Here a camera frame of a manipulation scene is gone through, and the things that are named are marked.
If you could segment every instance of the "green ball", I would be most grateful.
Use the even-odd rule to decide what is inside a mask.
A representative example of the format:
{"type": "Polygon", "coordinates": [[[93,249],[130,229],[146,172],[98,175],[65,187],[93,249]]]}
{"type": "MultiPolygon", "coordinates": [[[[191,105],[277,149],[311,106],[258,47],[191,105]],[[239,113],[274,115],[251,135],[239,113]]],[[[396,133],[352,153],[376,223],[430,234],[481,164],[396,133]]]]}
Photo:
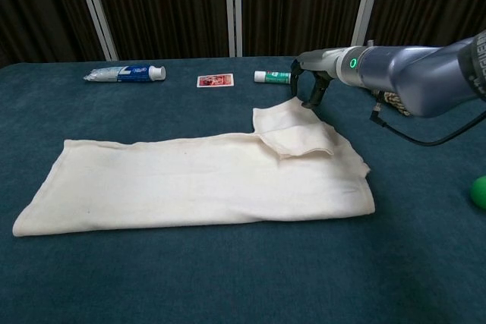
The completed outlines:
{"type": "Polygon", "coordinates": [[[474,204],[482,209],[486,209],[486,176],[472,183],[470,194],[474,204]]]}

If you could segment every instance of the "toothpaste tube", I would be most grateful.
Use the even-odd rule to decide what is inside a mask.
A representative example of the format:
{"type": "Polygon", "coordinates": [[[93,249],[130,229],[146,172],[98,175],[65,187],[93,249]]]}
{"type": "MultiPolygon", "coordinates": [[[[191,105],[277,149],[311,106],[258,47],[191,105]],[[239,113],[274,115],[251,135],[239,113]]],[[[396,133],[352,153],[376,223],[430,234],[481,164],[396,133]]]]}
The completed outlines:
{"type": "Polygon", "coordinates": [[[99,82],[146,83],[166,78],[166,68],[156,68],[148,64],[118,66],[115,68],[95,68],[84,79],[99,82]]]}
{"type": "Polygon", "coordinates": [[[290,73],[255,71],[255,83],[290,83],[290,73]]]}

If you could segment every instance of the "blue toothpaste tube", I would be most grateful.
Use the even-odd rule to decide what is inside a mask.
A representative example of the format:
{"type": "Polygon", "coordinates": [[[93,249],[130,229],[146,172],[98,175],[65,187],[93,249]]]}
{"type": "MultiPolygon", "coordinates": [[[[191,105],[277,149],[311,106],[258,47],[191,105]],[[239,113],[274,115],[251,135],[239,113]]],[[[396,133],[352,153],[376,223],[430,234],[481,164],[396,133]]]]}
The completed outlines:
{"type": "Polygon", "coordinates": [[[87,81],[99,81],[107,83],[147,83],[150,81],[164,80],[166,68],[156,68],[148,64],[134,66],[118,66],[115,68],[95,68],[85,76],[87,81]]]}

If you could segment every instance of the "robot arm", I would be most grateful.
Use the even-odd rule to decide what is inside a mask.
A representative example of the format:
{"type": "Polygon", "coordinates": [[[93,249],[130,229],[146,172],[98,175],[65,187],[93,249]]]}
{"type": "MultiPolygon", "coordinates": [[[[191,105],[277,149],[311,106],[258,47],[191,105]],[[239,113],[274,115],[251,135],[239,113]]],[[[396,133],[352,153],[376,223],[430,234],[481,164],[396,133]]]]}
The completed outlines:
{"type": "Polygon", "coordinates": [[[306,108],[320,104],[329,82],[397,93],[413,115],[434,117],[461,102],[486,101],[486,31],[446,47],[355,46],[300,54],[292,64],[292,94],[298,76],[316,78],[306,108]]]}

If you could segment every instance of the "playing card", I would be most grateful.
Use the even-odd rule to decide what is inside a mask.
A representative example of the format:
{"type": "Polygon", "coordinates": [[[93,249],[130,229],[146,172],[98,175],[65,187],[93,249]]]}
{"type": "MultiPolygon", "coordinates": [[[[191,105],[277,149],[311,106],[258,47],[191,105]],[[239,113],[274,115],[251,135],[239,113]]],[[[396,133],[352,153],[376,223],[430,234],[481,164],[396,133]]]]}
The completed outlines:
{"type": "Polygon", "coordinates": [[[232,87],[233,74],[207,75],[197,77],[197,87],[232,87]]]}

